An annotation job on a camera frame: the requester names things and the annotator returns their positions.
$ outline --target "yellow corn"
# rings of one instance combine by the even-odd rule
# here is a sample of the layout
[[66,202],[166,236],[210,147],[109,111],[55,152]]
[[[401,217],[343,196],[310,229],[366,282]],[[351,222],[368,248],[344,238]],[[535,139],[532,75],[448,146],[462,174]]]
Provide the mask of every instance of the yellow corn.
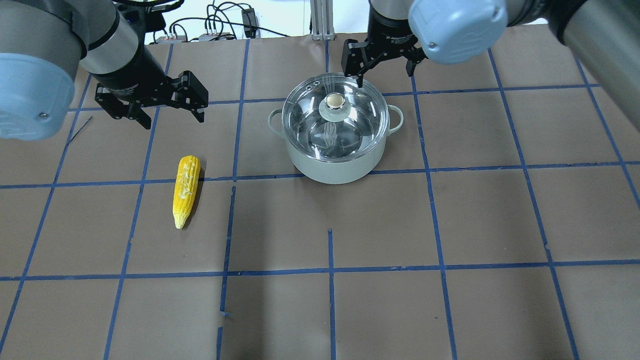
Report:
[[193,155],[180,159],[178,174],[175,176],[173,191],[173,219],[176,229],[182,229],[191,213],[191,207],[198,188],[200,160]]

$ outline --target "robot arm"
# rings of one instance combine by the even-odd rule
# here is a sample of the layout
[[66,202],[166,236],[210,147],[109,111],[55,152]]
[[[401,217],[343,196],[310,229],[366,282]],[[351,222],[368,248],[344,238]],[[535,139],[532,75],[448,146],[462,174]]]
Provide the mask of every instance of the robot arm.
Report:
[[[33,36],[34,24],[47,31]],[[110,0],[0,0],[0,33],[0,138],[58,132],[79,64],[98,80],[95,98],[115,119],[149,129],[141,107],[165,104],[204,121],[204,86],[189,71],[165,75]]]
[[[369,0],[367,39],[347,39],[345,76],[361,85],[381,61],[407,59],[409,76],[425,58],[451,64],[491,47],[507,26],[546,18],[558,40],[587,66],[640,130],[640,1]],[[420,41],[423,48],[414,45]]]

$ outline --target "pot lid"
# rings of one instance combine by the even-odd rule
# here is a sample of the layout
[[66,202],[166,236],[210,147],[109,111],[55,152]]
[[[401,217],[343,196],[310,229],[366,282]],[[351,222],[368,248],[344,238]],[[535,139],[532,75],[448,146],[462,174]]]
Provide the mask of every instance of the pot lid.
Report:
[[321,74],[289,94],[282,128],[306,156],[338,163],[371,151],[386,136],[388,118],[387,103],[370,82],[358,88],[342,74]]

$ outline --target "grid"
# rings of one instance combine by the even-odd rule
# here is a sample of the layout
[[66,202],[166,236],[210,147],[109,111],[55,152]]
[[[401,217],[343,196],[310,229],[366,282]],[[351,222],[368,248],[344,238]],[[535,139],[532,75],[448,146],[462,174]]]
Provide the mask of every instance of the grid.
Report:
[[[329,71],[329,42],[325,43],[325,70]],[[209,104],[238,104],[238,116],[237,116],[237,128],[236,128],[236,139],[235,139],[235,149],[234,149],[234,162],[233,162],[233,173],[230,177],[203,177],[200,179],[201,182],[216,182],[216,181],[232,181],[236,183],[238,181],[249,181],[249,180],[259,180],[259,179],[287,179],[293,177],[303,177],[301,174],[277,174],[277,175],[263,175],[263,176],[238,176],[237,174],[237,164],[238,164],[238,154],[239,154],[239,146],[240,146],[240,136],[242,131],[242,114],[243,114],[243,106],[246,103],[255,103],[255,102],[282,102],[285,99],[282,98],[274,98],[274,99],[245,99],[244,98],[244,89],[246,84],[246,73],[247,73],[247,63],[250,52],[251,40],[246,41],[246,45],[244,48],[244,60],[243,60],[243,74],[242,74],[242,83],[240,90],[240,97],[237,101],[211,101]],[[165,73],[168,72],[169,66],[171,64],[171,59],[173,55],[173,44],[170,46],[168,60],[165,65]],[[554,288],[556,291],[557,301],[559,303],[561,314],[563,317],[564,326],[566,329],[566,333],[568,335],[568,339],[570,342],[571,350],[573,353],[574,359],[579,359],[579,349],[576,345],[576,342],[573,338],[572,326],[567,314],[567,310],[565,308],[564,300],[563,300],[563,292],[560,287],[556,268],[559,267],[567,267],[567,266],[598,266],[598,265],[638,265],[640,264],[640,259],[612,259],[612,260],[593,260],[593,261],[554,261],[551,250],[548,248],[547,236],[545,234],[545,226],[542,221],[542,217],[540,215],[540,210],[538,208],[538,202],[536,200],[536,194],[534,192],[534,188],[531,183],[531,178],[529,176],[530,169],[543,169],[543,168],[580,168],[580,167],[620,167],[625,175],[625,178],[628,182],[628,186],[632,192],[634,200],[640,209],[640,198],[638,196],[638,192],[636,187],[634,186],[632,177],[630,172],[628,171],[629,166],[632,165],[640,165],[640,161],[625,161],[623,156],[614,141],[613,135],[607,125],[607,121],[600,110],[598,105],[598,101],[593,93],[593,88],[598,88],[599,85],[590,84],[587,76],[582,68],[582,65],[578,60],[576,60],[576,66],[578,67],[580,74],[584,80],[583,85],[561,85],[561,86],[521,86],[521,87],[504,87],[502,86],[502,81],[500,79],[500,74],[498,72],[498,68],[495,63],[495,59],[493,57],[493,53],[489,50],[489,57],[491,60],[491,64],[493,67],[494,75],[498,84],[497,88],[475,88],[475,89],[463,89],[463,90],[436,90],[436,91],[418,91],[416,86],[415,78],[411,78],[412,82],[412,91],[411,92],[394,92],[394,93],[385,93],[385,97],[390,96],[406,96],[412,97],[415,105],[415,111],[417,115],[418,122],[418,134],[420,137],[420,144],[422,150],[422,159],[424,161],[424,168],[409,168],[409,169],[401,169],[401,170],[375,170],[371,172],[372,176],[392,176],[394,174],[425,174],[426,176],[426,185],[428,188],[428,198],[429,198],[429,206],[431,209],[433,227],[435,231],[435,241],[436,241],[436,249],[438,256],[438,264],[437,265],[424,265],[424,266],[363,266],[363,267],[335,267],[333,260],[333,231],[331,229],[327,232],[327,241],[328,241],[328,267],[322,268],[299,268],[299,269],[289,269],[289,270],[245,270],[245,271],[230,271],[229,268],[229,259],[230,259],[230,251],[232,248],[232,229],[234,223],[234,205],[236,201],[236,186],[232,187],[232,193],[229,201],[229,212],[228,212],[228,227],[227,227],[227,243],[225,249],[225,262],[224,269],[221,272],[178,272],[178,273],[151,273],[151,274],[132,274],[127,272],[127,264],[129,261],[129,254],[131,251],[131,240],[134,238],[135,230],[136,230],[136,222],[138,220],[138,215],[140,211],[140,204],[143,198],[143,191],[145,189],[145,185],[147,184],[158,184],[158,183],[173,183],[174,179],[147,179],[147,169],[149,165],[149,159],[152,152],[152,146],[154,143],[154,135],[156,132],[156,124],[158,120],[158,115],[160,112],[160,107],[156,108],[155,115],[153,119],[152,129],[150,130],[150,137],[147,145],[147,152],[143,167],[143,172],[141,178],[139,180],[126,180],[126,181],[94,181],[94,182],[78,182],[78,183],[60,183],[58,178],[60,176],[60,172],[63,168],[65,157],[67,155],[67,149],[69,143],[74,139],[75,135],[77,135],[82,128],[87,125],[88,121],[84,123],[83,126],[79,128],[78,131],[75,131],[77,126],[77,121],[79,116],[84,111],[95,111],[100,110],[99,108],[82,108],[82,103],[86,98],[86,94],[89,88],[90,80],[89,77],[84,86],[83,95],[81,98],[81,102],[78,108],[71,109],[70,113],[74,113],[73,123],[71,125],[70,131],[67,136],[66,146],[62,152],[60,162],[56,171],[56,176],[52,183],[47,184],[15,184],[15,185],[1,185],[0,190],[2,189],[16,189],[16,188],[49,188],[49,195],[47,197],[44,210],[42,212],[42,216],[40,222],[38,224],[38,229],[35,234],[35,239],[33,240],[33,244],[31,246],[31,250],[29,251],[29,256],[27,258],[26,264],[24,265],[24,271],[22,275],[19,277],[0,277],[0,281],[10,281],[10,282],[19,282],[17,292],[15,294],[15,299],[13,301],[13,306],[10,310],[10,314],[6,321],[6,325],[4,327],[3,335],[0,340],[0,352],[3,349],[4,343],[6,341],[7,335],[10,331],[13,315],[17,306],[19,305],[20,294],[22,291],[22,287],[25,282],[28,281],[56,281],[56,280],[86,280],[86,279],[117,279],[118,280],[118,288],[115,298],[115,303],[113,304],[113,312],[111,315],[111,320],[109,323],[109,332],[108,338],[106,342],[106,347],[104,350],[104,359],[109,358],[109,351],[111,347],[111,340],[113,337],[113,331],[115,328],[116,321],[118,320],[118,306],[120,303],[120,296],[122,294],[122,288],[126,279],[153,279],[153,278],[180,278],[180,277],[219,277],[222,280],[222,288],[221,288],[221,298],[220,298],[220,311],[223,316],[228,316],[225,310],[225,302],[227,296],[227,283],[230,277],[242,277],[242,276],[266,276],[266,275],[289,275],[289,274],[328,274],[329,277],[329,289],[330,292],[328,294],[330,300],[330,345],[331,345],[331,358],[337,358],[336,351],[336,316],[335,316],[335,290],[334,290],[334,275],[338,273],[350,273],[350,272],[440,272],[441,280],[442,280],[442,293],[443,293],[443,301],[445,306],[446,320],[447,320],[447,328],[449,333],[449,341],[451,345],[451,354],[453,359],[458,358],[458,353],[456,350],[456,338],[454,331],[454,324],[452,320],[452,310],[449,301],[449,290],[447,286],[447,271],[448,270],[477,270],[477,269],[498,269],[498,268],[548,268],[554,283]],[[564,164],[564,163],[551,163],[551,164],[535,164],[530,165],[525,161],[525,157],[520,146],[520,142],[518,139],[518,133],[516,131],[516,127],[514,125],[511,111],[509,108],[509,103],[506,97],[507,92],[514,92],[519,90],[549,90],[549,89],[563,89],[563,88],[585,88],[589,92],[589,96],[593,102],[593,106],[595,107],[598,117],[602,122],[602,126],[607,133],[607,137],[611,142],[611,147],[614,149],[616,157],[618,161],[608,161],[608,162],[599,162],[599,163],[574,163],[574,164]],[[432,168],[429,166],[428,154],[425,147],[425,138],[422,130],[422,118],[420,114],[420,104],[419,104],[419,95],[428,95],[428,94],[448,94],[448,93],[469,93],[469,92],[497,92],[500,93],[500,97],[502,99],[504,105],[504,111],[506,112],[507,118],[509,120],[509,126],[511,128],[511,132],[513,134],[513,141],[515,143],[518,157],[520,159],[519,165],[504,165],[504,166],[482,166],[482,167],[467,167],[467,168],[456,168],[456,167],[444,167],[444,168]],[[521,170],[522,174],[527,183],[527,189],[529,191],[529,196],[531,198],[531,204],[535,213],[536,221],[538,223],[538,228],[540,231],[542,244],[545,248],[545,254],[547,257],[546,262],[533,262],[533,263],[485,263],[485,264],[447,264],[445,262],[445,256],[442,250],[442,243],[440,240],[440,230],[438,223],[438,211],[436,206],[436,200],[434,197],[433,190],[433,182],[431,179],[432,174],[437,172],[461,172],[461,171],[484,171],[484,170]],[[82,274],[82,275],[28,275],[29,267],[31,265],[31,261],[33,259],[34,252],[36,250],[36,246],[38,245],[38,239],[40,237],[40,232],[42,231],[43,224],[45,222],[45,218],[47,216],[47,211],[49,209],[49,205],[51,203],[52,197],[54,195],[54,191],[57,188],[65,188],[65,187],[78,187],[78,186],[118,186],[118,185],[138,185],[140,187],[138,198],[136,201],[135,210],[132,217],[131,222],[131,230],[129,233],[129,241],[127,242],[127,248],[125,251],[125,256],[122,261],[122,269],[119,274]],[[221,356],[221,346],[224,340],[224,328],[219,327],[216,338],[216,354],[219,359]]]

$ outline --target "beige knob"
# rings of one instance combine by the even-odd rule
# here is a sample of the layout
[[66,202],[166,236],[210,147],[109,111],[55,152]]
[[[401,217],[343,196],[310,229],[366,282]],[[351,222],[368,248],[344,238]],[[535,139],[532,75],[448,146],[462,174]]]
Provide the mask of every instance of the beige knob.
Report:
[[324,101],[329,108],[336,110],[344,105],[344,96],[340,93],[332,92],[324,98]]

